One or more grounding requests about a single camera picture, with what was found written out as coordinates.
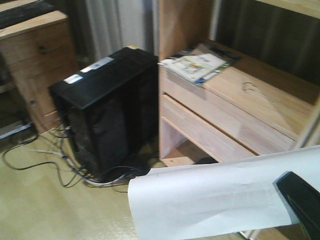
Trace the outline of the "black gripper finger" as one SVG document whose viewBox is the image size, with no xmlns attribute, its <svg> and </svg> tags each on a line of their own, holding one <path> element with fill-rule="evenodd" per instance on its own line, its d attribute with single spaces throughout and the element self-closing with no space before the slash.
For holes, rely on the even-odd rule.
<svg viewBox="0 0 320 240">
<path fill-rule="evenodd" d="M 276 181 L 281 195 L 298 218 L 308 240 L 320 238 L 320 192 L 292 171 Z"/>
</svg>

